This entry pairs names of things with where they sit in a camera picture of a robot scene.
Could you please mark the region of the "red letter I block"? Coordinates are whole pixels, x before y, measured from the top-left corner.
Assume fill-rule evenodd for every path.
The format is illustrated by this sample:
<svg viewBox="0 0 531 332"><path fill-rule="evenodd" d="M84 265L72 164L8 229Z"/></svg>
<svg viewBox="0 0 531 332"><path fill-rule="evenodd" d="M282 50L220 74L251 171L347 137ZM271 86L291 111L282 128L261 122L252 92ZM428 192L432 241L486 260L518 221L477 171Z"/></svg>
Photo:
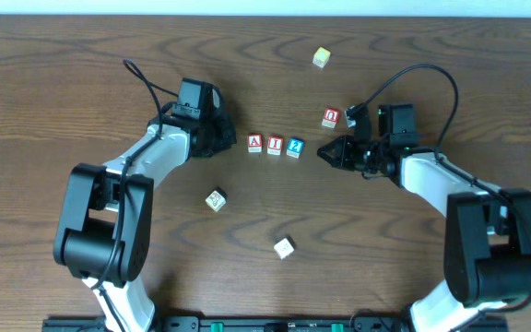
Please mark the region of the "red letter I block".
<svg viewBox="0 0 531 332"><path fill-rule="evenodd" d="M283 148L284 139L279 136L270 136L267 141L266 152L269 155L279 156Z"/></svg>

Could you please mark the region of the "blue number 2 block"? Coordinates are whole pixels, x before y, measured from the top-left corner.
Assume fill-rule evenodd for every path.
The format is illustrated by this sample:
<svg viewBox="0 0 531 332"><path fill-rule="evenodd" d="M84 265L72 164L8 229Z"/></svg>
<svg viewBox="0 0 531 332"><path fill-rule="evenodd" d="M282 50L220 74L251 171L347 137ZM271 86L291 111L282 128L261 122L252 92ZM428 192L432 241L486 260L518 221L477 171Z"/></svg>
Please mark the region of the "blue number 2 block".
<svg viewBox="0 0 531 332"><path fill-rule="evenodd" d="M298 138L291 138L287 144L286 153L289 157L298 159L304 148L304 142Z"/></svg>

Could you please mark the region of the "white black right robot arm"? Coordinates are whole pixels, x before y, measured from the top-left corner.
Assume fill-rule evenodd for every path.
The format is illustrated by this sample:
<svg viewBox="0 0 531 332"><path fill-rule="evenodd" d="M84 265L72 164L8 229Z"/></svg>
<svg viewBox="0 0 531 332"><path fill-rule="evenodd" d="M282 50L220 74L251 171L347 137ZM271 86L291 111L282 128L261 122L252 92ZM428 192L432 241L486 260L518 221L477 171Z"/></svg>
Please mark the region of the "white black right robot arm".
<svg viewBox="0 0 531 332"><path fill-rule="evenodd" d="M366 180L388 178L445 217L444 280L392 330L464 331L531 303L531 192L483 182L409 134L340 136L317 155Z"/></svg>

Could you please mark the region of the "red letter A block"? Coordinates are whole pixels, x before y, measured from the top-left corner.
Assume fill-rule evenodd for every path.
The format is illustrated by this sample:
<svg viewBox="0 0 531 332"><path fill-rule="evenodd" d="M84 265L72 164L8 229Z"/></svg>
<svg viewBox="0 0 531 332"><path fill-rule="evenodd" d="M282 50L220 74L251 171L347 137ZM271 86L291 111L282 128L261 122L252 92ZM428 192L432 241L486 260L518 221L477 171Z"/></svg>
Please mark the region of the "red letter A block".
<svg viewBox="0 0 531 332"><path fill-rule="evenodd" d="M261 153L263 150L263 139L261 134L251 134L247 136L247 148L249 153Z"/></svg>

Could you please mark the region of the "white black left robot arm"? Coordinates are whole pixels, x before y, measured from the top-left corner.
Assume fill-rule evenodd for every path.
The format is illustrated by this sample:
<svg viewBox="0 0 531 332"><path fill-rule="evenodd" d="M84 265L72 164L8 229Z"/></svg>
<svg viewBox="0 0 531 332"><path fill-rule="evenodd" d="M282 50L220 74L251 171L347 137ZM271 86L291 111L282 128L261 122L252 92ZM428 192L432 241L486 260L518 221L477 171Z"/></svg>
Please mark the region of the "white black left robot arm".
<svg viewBox="0 0 531 332"><path fill-rule="evenodd" d="M223 106L170 102L119 157L70 172L53 259L81 279L100 303L108 331L155 331L157 307L141 271L150 245L154 191L191 158L210 158L236 142Z"/></svg>

